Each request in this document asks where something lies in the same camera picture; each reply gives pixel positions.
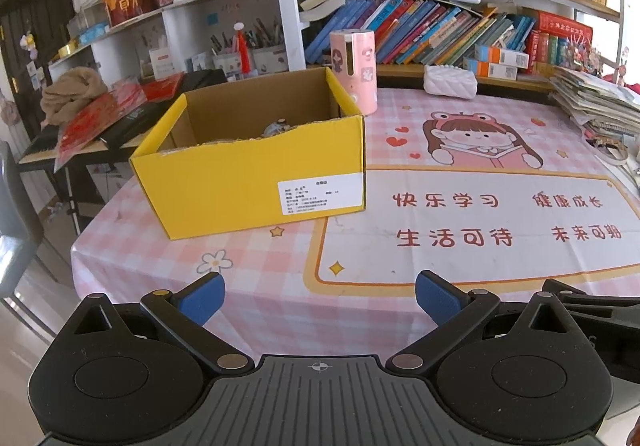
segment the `red heart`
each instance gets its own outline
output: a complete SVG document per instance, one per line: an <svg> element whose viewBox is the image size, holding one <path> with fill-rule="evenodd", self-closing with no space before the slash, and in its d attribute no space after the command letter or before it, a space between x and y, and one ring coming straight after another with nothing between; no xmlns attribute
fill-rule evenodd
<svg viewBox="0 0 640 446"><path fill-rule="evenodd" d="M398 146L404 146L407 142L407 139L396 139L395 137L386 138L386 143L389 146L393 146L394 148L397 148Z"/></svg>

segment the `red tassel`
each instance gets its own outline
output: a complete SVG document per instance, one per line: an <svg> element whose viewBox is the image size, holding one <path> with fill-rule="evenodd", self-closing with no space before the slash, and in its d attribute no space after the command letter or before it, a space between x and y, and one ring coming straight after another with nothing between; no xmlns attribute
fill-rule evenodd
<svg viewBox="0 0 640 446"><path fill-rule="evenodd" d="M246 41L242 29L244 25L242 23L236 23L234 25L236 30L236 42L238 43L238 54L240 54L240 67L243 74L251 72L251 62L249 60L249 49L246 47Z"/></svg>

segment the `black circular disc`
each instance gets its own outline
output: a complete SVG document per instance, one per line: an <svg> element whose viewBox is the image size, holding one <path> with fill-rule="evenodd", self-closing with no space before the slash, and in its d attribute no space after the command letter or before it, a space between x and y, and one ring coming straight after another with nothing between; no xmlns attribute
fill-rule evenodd
<svg viewBox="0 0 640 446"><path fill-rule="evenodd" d="M609 407L610 375L591 346L564 346L562 339L570 338L469 344L443 361L438 391L463 421L507 442L562 442L587 432Z"/></svg>
<svg viewBox="0 0 640 446"><path fill-rule="evenodd" d="M159 434L193 408L204 378L188 353L99 334L87 334L82 354L52 347L33 372L31 407L45 431L71 442L130 443Z"/></svg>

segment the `silver screw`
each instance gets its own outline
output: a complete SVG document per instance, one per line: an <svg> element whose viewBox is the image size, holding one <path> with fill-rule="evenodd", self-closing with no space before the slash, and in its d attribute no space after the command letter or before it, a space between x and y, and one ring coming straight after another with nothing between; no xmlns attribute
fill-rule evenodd
<svg viewBox="0 0 640 446"><path fill-rule="evenodd" d="M244 368L249 360L241 354L225 354L218 358L218 366L225 370L238 370Z"/></svg>
<svg viewBox="0 0 640 446"><path fill-rule="evenodd" d="M422 366L422 358L415 354L398 354L392 363L402 370L415 370Z"/></svg>

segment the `gray ridged plate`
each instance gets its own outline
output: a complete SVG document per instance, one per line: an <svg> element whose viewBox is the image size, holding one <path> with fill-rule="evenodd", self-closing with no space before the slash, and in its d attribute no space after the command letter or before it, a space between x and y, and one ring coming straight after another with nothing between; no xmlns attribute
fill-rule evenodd
<svg viewBox="0 0 640 446"><path fill-rule="evenodd" d="M254 373L219 379L202 406L144 446L498 446L463 428L419 379L373 357L268 356ZM42 446L65 446L47 437ZM585 436L571 446L602 446Z"/></svg>

